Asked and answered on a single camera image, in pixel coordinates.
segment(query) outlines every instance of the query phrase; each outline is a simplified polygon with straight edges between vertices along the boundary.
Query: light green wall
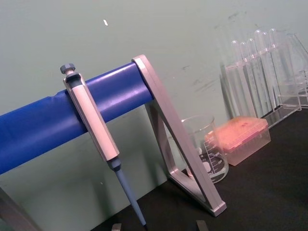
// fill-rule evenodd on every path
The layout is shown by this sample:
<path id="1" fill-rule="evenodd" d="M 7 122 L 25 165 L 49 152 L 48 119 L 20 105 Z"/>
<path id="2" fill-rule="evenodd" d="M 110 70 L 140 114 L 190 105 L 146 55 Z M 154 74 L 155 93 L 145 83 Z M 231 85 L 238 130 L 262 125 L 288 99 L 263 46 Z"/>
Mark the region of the light green wall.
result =
<path id="1" fill-rule="evenodd" d="M 308 46 L 307 0 L 1 0 L 0 114 L 64 88 L 60 65 L 91 78 L 145 54 L 180 117 L 227 120 L 219 63 L 258 28 L 297 32 Z M 141 197 L 166 180 L 144 107 L 108 123 Z M 0 176 L 44 231 L 87 231 L 128 205 L 88 134 Z"/>

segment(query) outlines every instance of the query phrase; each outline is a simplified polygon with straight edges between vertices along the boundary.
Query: blue rubber coating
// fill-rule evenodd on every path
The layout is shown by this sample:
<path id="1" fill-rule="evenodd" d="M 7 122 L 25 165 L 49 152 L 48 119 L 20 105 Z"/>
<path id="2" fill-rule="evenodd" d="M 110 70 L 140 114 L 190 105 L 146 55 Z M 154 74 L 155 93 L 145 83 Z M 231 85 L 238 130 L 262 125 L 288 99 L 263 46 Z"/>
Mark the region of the blue rubber coating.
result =
<path id="1" fill-rule="evenodd" d="M 135 63 L 86 83 L 105 122 L 153 99 Z M 66 90 L 1 115 L 0 174 L 85 132 Z"/>

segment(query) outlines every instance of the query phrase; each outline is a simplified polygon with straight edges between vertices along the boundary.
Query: test tube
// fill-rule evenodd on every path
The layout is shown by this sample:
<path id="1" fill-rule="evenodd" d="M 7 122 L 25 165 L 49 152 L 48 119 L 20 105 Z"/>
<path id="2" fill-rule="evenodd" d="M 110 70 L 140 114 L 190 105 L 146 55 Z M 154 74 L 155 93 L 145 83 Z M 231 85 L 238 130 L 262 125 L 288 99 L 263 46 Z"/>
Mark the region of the test tube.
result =
<path id="1" fill-rule="evenodd" d="M 271 55 L 280 90 L 280 103 L 284 108 L 294 108 L 299 104 L 298 89 L 285 34 L 273 28 L 269 31 L 269 35 Z"/>
<path id="2" fill-rule="evenodd" d="M 250 94 L 250 90 L 249 90 L 249 86 L 245 77 L 245 73 L 244 73 L 244 62 L 243 62 L 243 57 L 241 54 L 241 49 L 240 49 L 240 45 L 238 43 L 238 41 L 234 40 L 232 41 L 232 49 L 233 49 L 233 53 L 235 56 L 235 64 L 236 64 L 236 69 L 237 69 L 237 75 L 238 77 L 235 77 L 236 79 L 239 79 L 240 81 L 240 85 L 236 84 L 236 90 L 238 91 L 238 93 L 243 92 L 243 96 L 244 98 L 240 97 L 239 101 L 240 104 L 242 105 L 242 110 L 246 110 L 246 113 L 243 113 L 243 116 L 252 116 L 252 117 L 256 117 L 256 111 L 254 108 L 254 104 L 252 101 L 252 97 Z"/>
<path id="3" fill-rule="evenodd" d="M 266 32 L 260 30 L 255 31 L 255 39 L 257 45 L 257 51 L 261 57 L 263 70 L 265 73 L 265 79 L 269 90 L 269 99 L 271 103 L 272 110 L 275 111 L 276 107 L 279 105 L 279 89 L 276 78 L 276 73 L 270 53 L 270 43 L 269 35 Z"/>
<path id="4" fill-rule="evenodd" d="M 251 94 L 251 98 L 253 99 L 254 109 L 257 113 L 257 117 L 262 117 L 264 113 L 262 110 L 262 105 L 261 105 L 260 95 L 258 93 L 256 80 L 253 75 L 251 64 L 250 64 L 250 57 L 248 53 L 247 43 L 241 42 L 240 49 L 241 49 L 241 54 L 244 60 L 243 69 L 244 69 L 244 72 L 246 73 L 246 79 L 248 82 L 248 87 L 249 87 L 249 91 Z"/>

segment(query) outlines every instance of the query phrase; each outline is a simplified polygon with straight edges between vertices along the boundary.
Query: metal leg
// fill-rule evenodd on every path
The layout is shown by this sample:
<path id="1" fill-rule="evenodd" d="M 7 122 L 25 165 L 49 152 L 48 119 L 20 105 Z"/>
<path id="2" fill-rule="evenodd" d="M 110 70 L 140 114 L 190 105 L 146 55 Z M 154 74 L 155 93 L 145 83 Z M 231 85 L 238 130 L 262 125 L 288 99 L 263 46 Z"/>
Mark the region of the metal leg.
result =
<path id="1" fill-rule="evenodd" d="M 26 212 L 0 188 L 0 218 L 15 231 L 41 231 Z"/>
<path id="2" fill-rule="evenodd" d="M 159 149 L 169 171 L 169 177 L 203 205 L 213 216 L 218 216 L 227 208 L 226 203 L 222 201 L 199 157 L 195 155 L 195 148 L 176 110 L 173 108 L 163 84 L 144 55 L 134 58 L 133 61 L 137 64 L 145 83 L 155 98 L 152 103 L 146 105 L 146 109 Z M 164 124 L 169 129 L 179 150 L 183 154 L 195 181 L 179 171 L 175 165 Z"/>

